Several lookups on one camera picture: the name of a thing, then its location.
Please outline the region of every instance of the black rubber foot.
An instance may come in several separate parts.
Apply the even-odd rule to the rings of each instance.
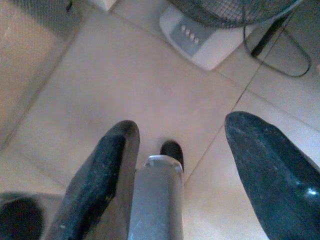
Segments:
[[[39,240],[44,219],[37,202],[30,197],[6,199],[0,212],[0,240]]]
[[[161,147],[160,154],[167,155],[169,157],[172,157],[178,160],[181,163],[182,170],[183,171],[185,170],[184,155],[182,153],[182,149],[180,145],[176,141],[173,141],[173,140],[166,141]]]

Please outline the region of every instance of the beige tile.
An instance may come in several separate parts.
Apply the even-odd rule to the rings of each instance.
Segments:
[[[8,19],[8,27],[1,36],[0,73],[3,76],[7,72],[6,77],[19,78],[23,83],[35,74],[58,39],[18,7],[12,8],[16,8],[12,16],[2,16]]]
[[[182,145],[188,177],[242,90],[94,10],[12,144],[66,185],[99,138],[131,119],[140,129],[138,167],[172,138]]]
[[[270,23],[264,23],[255,27],[254,31],[247,38],[247,45],[250,50],[253,50],[254,47],[259,43],[270,25]],[[266,57],[278,35],[279,32],[277,32],[264,47],[258,56],[260,60],[263,60]],[[244,44],[241,44],[214,70],[233,80],[239,85],[246,87],[257,72],[259,66],[260,63],[253,59],[246,51]]]
[[[166,41],[159,26],[159,19],[168,5],[166,0],[119,0],[113,11]]]
[[[40,240],[45,240],[49,227],[54,220],[54,217],[59,209],[60,203],[63,199],[63,195],[53,194],[37,194],[35,196],[40,208],[43,210],[42,216],[44,219],[42,234]]]
[[[0,192],[65,193],[64,186],[44,175],[11,147],[1,153],[0,164]]]
[[[253,93],[245,92],[235,110],[274,124],[320,166],[320,132]],[[185,184],[186,240],[267,240],[240,181],[222,129]]]
[[[303,77],[292,78],[261,67],[249,86],[249,89],[259,96],[318,129],[320,129],[320,75],[316,71],[316,66],[320,63],[319,7],[317,1],[306,1],[288,25],[288,30],[311,55],[312,67],[309,72]],[[287,40],[281,39],[266,61],[292,73],[301,72],[305,63],[296,52]]]

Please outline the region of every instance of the grey buttons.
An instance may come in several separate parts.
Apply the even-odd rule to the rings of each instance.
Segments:
[[[199,45],[199,38],[191,32],[185,24],[182,24],[180,27],[181,33],[184,34],[194,45]]]
[[[190,35],[190,29],[186,29],[185,32],[184,32],[184,34],[185,34],[187,37],[189,37],[189,35]]]

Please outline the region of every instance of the wall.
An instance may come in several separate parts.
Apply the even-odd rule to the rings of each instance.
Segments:
[[[69,4],[0,1],[0,149],[75,35],[82,11],[88,9],[73,4],[67,10]]]

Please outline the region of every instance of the fan grille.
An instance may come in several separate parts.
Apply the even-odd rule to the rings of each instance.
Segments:
[[[205,26],[237,28],[285,14],[301,0],[170,0]]]

